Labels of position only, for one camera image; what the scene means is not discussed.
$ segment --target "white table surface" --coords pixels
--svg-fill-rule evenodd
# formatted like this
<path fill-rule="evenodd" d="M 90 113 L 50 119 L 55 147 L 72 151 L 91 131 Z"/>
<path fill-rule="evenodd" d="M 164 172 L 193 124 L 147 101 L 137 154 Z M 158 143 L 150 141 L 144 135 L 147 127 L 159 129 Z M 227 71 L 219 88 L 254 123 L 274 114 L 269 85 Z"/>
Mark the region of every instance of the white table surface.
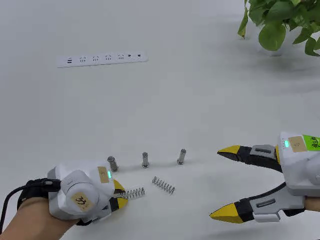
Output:
<path fill-rule="evenodd" d="M 320 213 L 231 224 L 209 213 L 283 182 L 216 154 L 320 136 L 320 59 L 281 57 L 237 36 L 243 1 L 11 0 L 0 8 L 0 192 L 4 200 L 58 163 L 114 155 L 114 177 L 147 195 L 64 240 L 314 240 Z M 143 50 L 148 62 L 56 68 L 61 55 Z M 187 156 L 176 165 L 181 148 Z M 142 152 L 149 169 L 141 168 Z M 175 185 L 169 196 L 153 176 Z M 6 224 L 16 212 L 9 203 Z"/>

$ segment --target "black strap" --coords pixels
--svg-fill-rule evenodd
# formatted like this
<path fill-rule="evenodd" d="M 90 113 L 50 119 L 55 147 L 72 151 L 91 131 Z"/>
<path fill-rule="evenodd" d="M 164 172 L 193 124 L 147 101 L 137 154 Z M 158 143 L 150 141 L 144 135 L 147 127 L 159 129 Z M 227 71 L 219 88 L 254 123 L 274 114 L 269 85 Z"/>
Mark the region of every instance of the black strap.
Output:
<path fill-rule="evenodd" d="M 30 181 L 28 181 L 26 183 L 26 185 L 28 186 L 28 185 L 35 184 L 35 183 L 41 183 L 45 179 L 46 178 L 30 180 Z M 20 208 L 21 204 L 25 200 L 31 199 L 31 198 L 45 198 L 45 199 L 48 199 L 49 195 L 48 195 L 48 192 L 43 190 L 42 187 L 27 188 L 27 189 L 23 190 L 22 193 L 20 194 L 20 196 L 18 198 L 18 203 L 17 203 L 16 209 L 18 210 Z"/>

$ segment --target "metal bolt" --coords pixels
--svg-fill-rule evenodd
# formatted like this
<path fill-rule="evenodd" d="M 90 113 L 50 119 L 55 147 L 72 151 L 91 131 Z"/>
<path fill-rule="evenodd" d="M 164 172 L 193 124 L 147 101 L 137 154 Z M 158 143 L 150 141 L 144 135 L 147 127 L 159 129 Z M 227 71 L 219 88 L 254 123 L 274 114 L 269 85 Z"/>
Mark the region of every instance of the metal bolt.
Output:
<path fill-rule="evenodd" d="M 145 169 L 147 167 L 149 167 L 148 153 L 147 152 L 143 152 L 142 153 L 142 167 L 145 168 Z"/>
<path fill-rule="evenodd" d="M 108 159 L 107 159 L 107 161 L 110 163 L 110 168 L 111 168 L 111 171 L 112 171 L 112 172 L 118 171 L 118 168 L 119 168 L 119 167 L 118 167 L 118 165 L 117 165 L 117 163 L 116 163 L 115 157 L 109 156 Z"/>
<path fill-rule="evenodd" d="M 187 151 L 185 149 L 181 149 L 180 156 L 178 160 L 176 161 L 177 164 L 182 165 L 184 164 L 185 156 Z"/>

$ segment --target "human arm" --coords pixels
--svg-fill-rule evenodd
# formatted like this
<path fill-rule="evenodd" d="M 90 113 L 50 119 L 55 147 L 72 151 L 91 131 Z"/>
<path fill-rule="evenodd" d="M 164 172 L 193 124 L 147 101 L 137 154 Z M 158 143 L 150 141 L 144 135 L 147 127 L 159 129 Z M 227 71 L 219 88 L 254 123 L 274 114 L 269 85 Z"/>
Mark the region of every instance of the human arm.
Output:
<path fill-rule="evenodd" d="M 53 217 L 48 199 L 34 197 L 22 203 L 0 240 L 59 240 L 78 221 Z"/>

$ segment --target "electrical outlet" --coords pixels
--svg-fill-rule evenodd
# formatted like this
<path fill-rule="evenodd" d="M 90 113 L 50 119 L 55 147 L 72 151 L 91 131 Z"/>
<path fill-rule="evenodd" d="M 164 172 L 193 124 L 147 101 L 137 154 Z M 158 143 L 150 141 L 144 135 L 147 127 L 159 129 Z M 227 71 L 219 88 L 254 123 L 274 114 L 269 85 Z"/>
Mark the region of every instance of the electrical outlet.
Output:
<path fill-rule="evenodd" d="M 81 56 L 81 57 L 79 58 L 79 60 L 80 60 L 80 63 L 85 64 L 86 61 L 87 61 L 87 57 Z"/>
<path fill-rule="evenodd" d="M 95 55 L 61 56 L 57 59 L 57 67 L 68 68 L 146 61 L 148 61 L 148 57 L 143 51 L 109 52 Z"/>

